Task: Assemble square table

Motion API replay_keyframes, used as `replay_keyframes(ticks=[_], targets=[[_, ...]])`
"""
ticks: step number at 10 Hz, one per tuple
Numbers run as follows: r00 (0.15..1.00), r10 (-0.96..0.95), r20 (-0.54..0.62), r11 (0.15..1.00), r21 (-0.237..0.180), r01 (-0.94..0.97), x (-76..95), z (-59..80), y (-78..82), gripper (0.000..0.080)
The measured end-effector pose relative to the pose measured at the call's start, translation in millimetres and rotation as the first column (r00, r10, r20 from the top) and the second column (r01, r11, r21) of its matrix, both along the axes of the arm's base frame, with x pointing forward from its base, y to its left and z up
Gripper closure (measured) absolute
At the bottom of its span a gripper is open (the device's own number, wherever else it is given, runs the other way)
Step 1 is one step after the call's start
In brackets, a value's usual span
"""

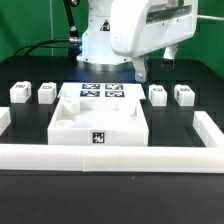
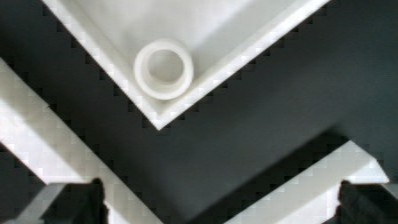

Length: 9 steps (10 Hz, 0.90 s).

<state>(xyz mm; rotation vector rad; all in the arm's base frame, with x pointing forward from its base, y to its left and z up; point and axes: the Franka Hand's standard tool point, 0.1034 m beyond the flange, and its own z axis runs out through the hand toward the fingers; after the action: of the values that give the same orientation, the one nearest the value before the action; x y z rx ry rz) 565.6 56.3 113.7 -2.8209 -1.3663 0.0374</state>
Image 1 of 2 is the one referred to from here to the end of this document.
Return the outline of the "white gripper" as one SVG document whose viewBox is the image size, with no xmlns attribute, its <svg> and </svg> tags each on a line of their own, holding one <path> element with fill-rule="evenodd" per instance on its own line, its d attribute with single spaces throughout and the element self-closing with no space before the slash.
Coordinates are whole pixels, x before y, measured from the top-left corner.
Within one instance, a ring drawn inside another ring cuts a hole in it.
<svg viewBox="0 0 224 224">
<path fill-rule="evenodd" d="M 113 0 L 111 48 L 117 55 L 134 58 L 137 82 L 147 80 L 147 59 L 141 55 L 164 47 L 160 68 L 171 71 L 178 51 L 175 43 L 194 35 L 197 11 L 198 0 Z"/>
</svg>

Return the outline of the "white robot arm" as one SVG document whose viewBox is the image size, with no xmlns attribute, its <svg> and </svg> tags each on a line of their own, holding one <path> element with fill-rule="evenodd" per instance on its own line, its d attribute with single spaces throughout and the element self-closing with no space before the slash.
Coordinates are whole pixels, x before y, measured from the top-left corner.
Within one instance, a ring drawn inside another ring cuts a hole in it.
<svg viewBox="0 0 224 224">
<path fill-rule="evenodd" d="M 151 52 L 164 49 L 161 68 L 170 71 L 178 44 L 196 31 L 198 0 L 88 0 L 88 28 L 78 63 L 97 71 L 131 64 L 144 82 Z"/>
</svg>

